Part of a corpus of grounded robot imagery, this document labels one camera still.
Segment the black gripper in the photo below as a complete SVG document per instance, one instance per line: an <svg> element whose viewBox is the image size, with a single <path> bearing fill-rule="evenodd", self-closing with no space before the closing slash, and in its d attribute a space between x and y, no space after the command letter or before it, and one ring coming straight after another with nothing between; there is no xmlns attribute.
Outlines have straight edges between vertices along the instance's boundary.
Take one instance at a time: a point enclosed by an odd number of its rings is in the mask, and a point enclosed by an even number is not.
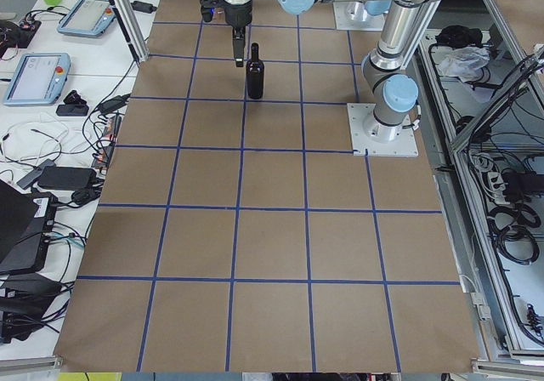
<svg viewBox="0 0 544 381"><path fill-rule="evenodd" d="M246 28L252 23L252 3L224 5L225 22L233 28L232 45L236 67L244 66Z"/></svg>

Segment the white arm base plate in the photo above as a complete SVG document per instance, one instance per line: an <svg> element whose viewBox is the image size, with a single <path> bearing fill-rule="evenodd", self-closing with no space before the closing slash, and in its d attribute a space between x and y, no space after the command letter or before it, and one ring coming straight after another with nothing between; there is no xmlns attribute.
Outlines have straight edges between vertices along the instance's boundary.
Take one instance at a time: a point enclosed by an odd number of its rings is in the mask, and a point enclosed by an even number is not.
<svg viewBox="0 0 544 381"><path fill-rule="evenodd" d="M385 126L374 117L375 104L347 104L352 152L355 156L417 157L418 149L411 119Z"/></svg>
<svg viewBox="0 0 544 381"><path fill-rule="evenodd" d="M333 4L337 30L382 31L385 14L370 16L362 2L335 2Z"/></svg>

